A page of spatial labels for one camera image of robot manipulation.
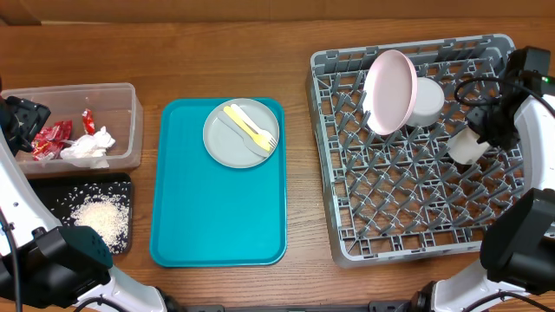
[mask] white tissue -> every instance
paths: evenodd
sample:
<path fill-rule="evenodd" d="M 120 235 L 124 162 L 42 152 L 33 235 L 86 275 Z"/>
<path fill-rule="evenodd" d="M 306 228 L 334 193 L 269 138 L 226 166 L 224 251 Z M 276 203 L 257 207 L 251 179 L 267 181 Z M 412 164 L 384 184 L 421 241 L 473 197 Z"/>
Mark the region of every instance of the white tissue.
<path fill-rule="evenodd" d="M 102 127 L 95 135 L 85 134 L 72 146 L 63 149 L 60 152 L 60 157 L 78 167 L 108 168 L 109 164 L 105 159 L 91 158 L 106 156 L 106 150 L 112 147 L 114 143 L 115 140 L 106 131 L 106 127 Z"/>

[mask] yellow plastic fork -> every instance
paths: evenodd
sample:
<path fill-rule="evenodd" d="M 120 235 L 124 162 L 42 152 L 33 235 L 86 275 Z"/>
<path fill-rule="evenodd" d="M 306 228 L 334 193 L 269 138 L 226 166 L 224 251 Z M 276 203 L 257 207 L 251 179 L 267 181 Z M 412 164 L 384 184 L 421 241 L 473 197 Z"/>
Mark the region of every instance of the yellow plastic fork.
<path fill-rule="evenodd" d="M 249 126 L 245 124 L 245 122 L 241 119 L 241 117 L 239 117 L 239 115 L 235 113 L 235 111 L 231 107 L 228 107 L 228 106 L 224 107 L 224 112 L 233 121 L 235 121 L 237 126 L 239 126 L 241 129 L 243 129 L 243 131 L 245 131 L 247 134 L 251 136 L 254 143 L 262 147 L 266 152 L 268 153 L 270 152 L 271 150 L 270 142 L 264 137 L 264 135 L 254 133 L 252 129 L 250 129 Z"/>

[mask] black tray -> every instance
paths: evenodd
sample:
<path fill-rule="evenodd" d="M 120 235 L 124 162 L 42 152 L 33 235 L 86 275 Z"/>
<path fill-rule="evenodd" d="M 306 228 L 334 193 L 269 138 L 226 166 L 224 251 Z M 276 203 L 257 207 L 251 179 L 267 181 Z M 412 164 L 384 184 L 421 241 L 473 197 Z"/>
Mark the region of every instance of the black tray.
<path fill-rule="evenodd" d="M 42 203 L 47 209 L 56 217 L 59 218 L 64 226 L 73 226 L 74 221 L 69 217 L 71 215 L 71 208 L 69 204 L 82 205 L 87 195 L 95 195 L 98 192 L 91 192 L 89 186 L 96 184 L 96 187 L 101 189 L 102 194 L 125 195 L 124 200 L 128 200 L 129 215 L 127 235 L 120 239 L 118 246 L 115 247 L 116 251 L 112 255 L 120 255 L 129 251 L 131 248 L 131 221 L 133 210 L 133 184 L 131 178 L 126 173 L 103 173 L 92 174 L 87 176 L 75 176 L 64 178 L 48 178 L 48 179 L 30 179 L 29 183 L 33 190 L 41 199 Z M 77 196 L 73 201 L 67 200 L 65 205 L 62 202 L 68 198 L 69 193 L 77 192 Z"/>

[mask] pink bowl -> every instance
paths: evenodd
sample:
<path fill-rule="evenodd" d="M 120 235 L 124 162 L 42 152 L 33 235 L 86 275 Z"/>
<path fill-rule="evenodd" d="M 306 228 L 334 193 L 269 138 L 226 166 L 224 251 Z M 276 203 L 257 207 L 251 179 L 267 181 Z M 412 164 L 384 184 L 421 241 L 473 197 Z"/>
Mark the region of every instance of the pink bowl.
<path fill-rule="evenodd" d="M 379 55 L 364 82 L 362 109 L 370 111 L 369 128 L 380 135 L 401 128 L 415 107 L 416 90 L 415 66 L 403 53 L 388 50 Z"/>

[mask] clear plastic bin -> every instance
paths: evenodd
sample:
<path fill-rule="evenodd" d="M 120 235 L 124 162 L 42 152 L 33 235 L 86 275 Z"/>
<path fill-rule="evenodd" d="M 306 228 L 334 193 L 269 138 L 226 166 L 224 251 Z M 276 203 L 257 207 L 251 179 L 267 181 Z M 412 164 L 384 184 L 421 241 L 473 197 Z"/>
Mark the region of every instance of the clear plastic bin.
<path fill-rule="evenodd" d="M 77 140 L 85 134 L 82 125 L 82 113 L 85 108 L 93 112 L 96 131 L 105 126 L 115 139 L 115 144 L 108 149 L 105 157 L 94 159 L 34 161 L 30 153 L 20 152 L 16 160 L 25 174 L 87 170 L 90 169 L 87 164 L 99 159 L 105 159 L 110 169 L 134 168 L 140 165 L 143 116 L 142 106 L 133 85 L 105 83 L 2 92 L 4 99 L 12 95 L 50 108 L 52 114 L 46 122 L 46 127 L 57 121 L 72 120 L 73 132 L 70 140 Z"/>

